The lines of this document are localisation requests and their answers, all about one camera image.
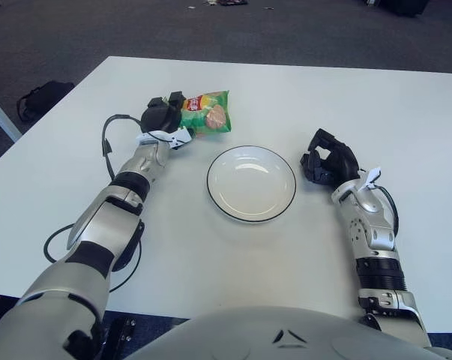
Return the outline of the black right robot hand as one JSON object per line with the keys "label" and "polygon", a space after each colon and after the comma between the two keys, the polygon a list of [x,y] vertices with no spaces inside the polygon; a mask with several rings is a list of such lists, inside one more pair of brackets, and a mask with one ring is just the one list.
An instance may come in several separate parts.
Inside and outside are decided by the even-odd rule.
{"label": "black right robot hand", "polygon": [[318,185],[337,188],[359,178],[359,165],[352,150],[321,128],[311,139],[300,164],[306,179]]}

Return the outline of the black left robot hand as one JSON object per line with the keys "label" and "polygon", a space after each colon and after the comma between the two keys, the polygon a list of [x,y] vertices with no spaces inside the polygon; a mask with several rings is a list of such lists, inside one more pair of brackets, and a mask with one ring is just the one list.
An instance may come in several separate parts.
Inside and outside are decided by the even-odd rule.
{"label": "black left robot hand", "polygon": [[152,98],[140,119],[142,134],[137,137],[139,144],[158,141],[171,149],[180,148],[193,139],[191,132],[181,123],[181,109],[185,97],[175,91],[168,98]]}

